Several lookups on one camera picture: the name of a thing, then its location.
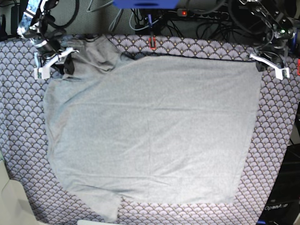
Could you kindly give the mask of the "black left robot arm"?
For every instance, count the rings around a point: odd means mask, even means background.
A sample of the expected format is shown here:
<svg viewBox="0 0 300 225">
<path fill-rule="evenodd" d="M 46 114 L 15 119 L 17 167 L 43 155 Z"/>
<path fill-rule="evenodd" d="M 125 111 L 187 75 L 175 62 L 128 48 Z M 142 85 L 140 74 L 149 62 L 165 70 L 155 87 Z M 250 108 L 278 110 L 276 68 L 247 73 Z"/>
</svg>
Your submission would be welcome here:
<svg viewBox="0 0 300 225">
<path fill-rule="evenodd" d="M 231 0 L 228 10 L 235 24 L 253 38 L 254 54 L 280 69 L 286 67 L 288 52 L 296 45 L 300 26 L 277 0 Z"/>
</svg>

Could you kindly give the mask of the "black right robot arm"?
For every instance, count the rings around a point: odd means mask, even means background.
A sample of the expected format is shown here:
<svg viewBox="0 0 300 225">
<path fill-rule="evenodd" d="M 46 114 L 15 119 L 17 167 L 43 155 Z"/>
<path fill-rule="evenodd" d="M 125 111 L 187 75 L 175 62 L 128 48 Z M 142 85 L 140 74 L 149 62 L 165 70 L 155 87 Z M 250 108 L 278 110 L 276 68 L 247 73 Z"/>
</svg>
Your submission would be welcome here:
<svg viewBox="0 0 300 225">
<path fill-rule="evenodd" d="M 72 75 L 75 70 L 71 57 L 75 50 L 62 47 L 60 39 L 77 17 L 80 2 L 75 1 L 74 13 L 64 25 L 55 24 L 55 18 L 51 15 L 51 10 L 58 3 L 57 0 L 29 0 L 17 28 L 17 34 L 29 40 L 37 50 L 34 52 L 35 79 L 48 79 L 52 68 L 62 75 Z"/>
</svg>

